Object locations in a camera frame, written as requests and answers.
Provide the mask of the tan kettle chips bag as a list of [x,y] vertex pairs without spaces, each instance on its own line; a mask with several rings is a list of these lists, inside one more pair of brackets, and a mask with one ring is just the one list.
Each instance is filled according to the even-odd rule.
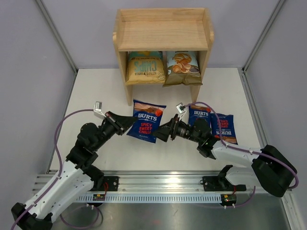
[[165,82],[165,68],[161,51],[131,51],[128,58],[126,85]]

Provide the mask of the light blue cassava chips bag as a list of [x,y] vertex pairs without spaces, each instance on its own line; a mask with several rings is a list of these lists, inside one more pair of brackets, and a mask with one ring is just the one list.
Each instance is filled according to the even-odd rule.
[[201,71],[195,51],[166,51],[166,78],[164,87],[174,85],[202,85]]

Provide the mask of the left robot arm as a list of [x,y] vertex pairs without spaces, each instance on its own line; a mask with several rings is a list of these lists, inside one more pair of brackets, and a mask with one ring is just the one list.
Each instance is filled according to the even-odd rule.
[[97,151],[115,134],[123,135],[138,120],[110,111],[102,115],[102,124],[84,124],[74,147],[65,161],[59,162],[58,172],[44,187],[25,203],[16,203],[11,212],[14,223],[23,230],[49,230],[53,223],[79,196],[90,190],[100,190],[104,173],[93,166]]

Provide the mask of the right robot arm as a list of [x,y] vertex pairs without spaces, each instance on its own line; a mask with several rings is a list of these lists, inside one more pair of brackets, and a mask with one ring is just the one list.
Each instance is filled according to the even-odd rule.
[[176,115],[153,135],[164,142],[176,137],[193,141],[203,157],[230,162],[217,176],[203,177],[205,191],[245,191],[247,186],[255,186],[283,197],[297,175],[295,167],[274,146],[253,149],[227,143],[211,134],[204,119],[191,126]]

